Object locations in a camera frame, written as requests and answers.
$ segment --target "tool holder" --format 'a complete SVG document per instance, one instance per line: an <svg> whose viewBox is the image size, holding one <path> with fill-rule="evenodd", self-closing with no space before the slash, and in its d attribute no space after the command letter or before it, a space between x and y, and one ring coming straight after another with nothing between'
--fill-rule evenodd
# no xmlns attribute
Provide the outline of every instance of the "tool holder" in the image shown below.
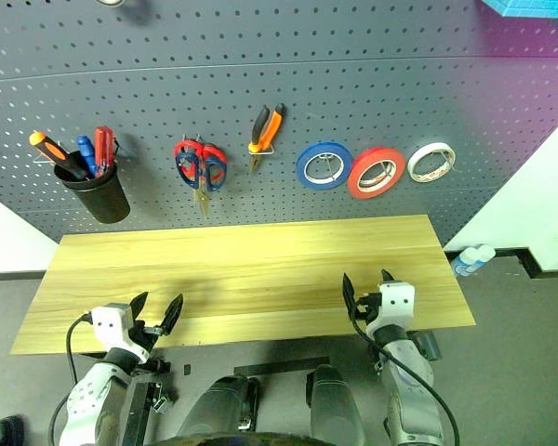
<svg viewBox="0 0 558 446"><path fill-rule="evenodd" d="M248 153L251 155L273 155L275 153L275 149L271 144L269 149L266 151L251 151L250 148L248 148Z"/></svg>
<svg viewBox="0 0 558 446"><path fill-rule="evenodd" d="M71 156L80 165L85 162L80 151L71 153ZM54 166L54 175L66 188L74 192L98 222L117 223L130 213L130 205L118 178L116 162L101 177L85 181L75 179L70 172L57 165Z"/></svg>

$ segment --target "red scissors handle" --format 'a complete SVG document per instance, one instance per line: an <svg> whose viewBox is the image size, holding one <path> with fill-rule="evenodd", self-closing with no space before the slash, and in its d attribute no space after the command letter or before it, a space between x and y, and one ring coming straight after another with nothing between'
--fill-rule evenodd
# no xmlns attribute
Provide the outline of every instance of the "red scissors handle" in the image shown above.
<svg viewBox="0 0 558 446"><path fill-rule="evenodd" d="M180 141L178 144L176 144L176 147L174 148L174 157L178 156L178 153L180 153L181 151L188 151L188 150L194 150L194 154L198 157L199 160L204 161L209 156L215 156L219 158L221 161L223 161L225 164L227 164L227 157L225 156L225 153L223 153L223 151L221 151L220 149L218 149L212 144L202 144L198 141L195 141L194 139L184 139ZM180 168L182 169L184 175L186 175L187 177L196 178L195 163L190 163L189 166L182 165L180 166ZM217 181L223 175L224 172L219 172L211 179Z"/></svg>

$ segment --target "orange screwdriver handle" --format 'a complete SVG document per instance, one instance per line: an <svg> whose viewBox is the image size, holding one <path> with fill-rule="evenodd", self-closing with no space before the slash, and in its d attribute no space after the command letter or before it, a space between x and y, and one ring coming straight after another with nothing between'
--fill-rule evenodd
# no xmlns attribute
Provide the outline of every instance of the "orange screwdriver handle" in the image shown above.
<svg viewBox="0 0 558 446"><path fill-rule="evenodd" d="M45 133L31 133L29 143L41 151L48 160L70 172L76 179L83 180L89 177L89 173Z"/></svg>

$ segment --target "blue screwdriver handle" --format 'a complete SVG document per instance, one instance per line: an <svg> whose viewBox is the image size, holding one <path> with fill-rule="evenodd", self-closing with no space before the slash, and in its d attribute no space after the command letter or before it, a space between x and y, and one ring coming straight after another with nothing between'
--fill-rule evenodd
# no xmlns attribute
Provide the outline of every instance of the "blue screwdriver handle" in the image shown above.
<svg viewBox="0 0 558 446"><path fill-rule="evenodd" d="M80 137L76 137L76 145L81 151L83 158L85 158L86 166L94 177L97 173L97 165L95 164L95 149L93 148L93 144L91 144L91 140L81 135Z"/></svg>

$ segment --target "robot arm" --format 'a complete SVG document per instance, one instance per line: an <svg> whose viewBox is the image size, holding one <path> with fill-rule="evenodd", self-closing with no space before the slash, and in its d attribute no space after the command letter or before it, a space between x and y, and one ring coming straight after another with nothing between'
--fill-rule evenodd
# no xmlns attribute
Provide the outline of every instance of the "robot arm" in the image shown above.
<svg viewBox="0 0 558 446"><path fill-rule="evenodd" d="M350 314L366 322L365 332L381 348L418 374L428 385L433 383L432 367L407 337L413 319L415 288L395 281L383 270L379 293L354 301L352 283L343 277L343 296ZM365 307L360 311L358 305ZM416 379L379 353L382 381L390 394L387 416L393 446L421 444L442 446L443 427L433 396Z"/></svg>
<svg viewBox="0 0 558 446"><path fill-rule="evenodd" d="M108 304L91 311L95 336L107 353L71 391L60 446L116 444L120 411L131 374L148 362L157 338L169 335L183 303L182 295L176 297L162 323L150 328L144 326L144 321L136 320L146 298L147 293L143 293L129 305Z"/></svg>

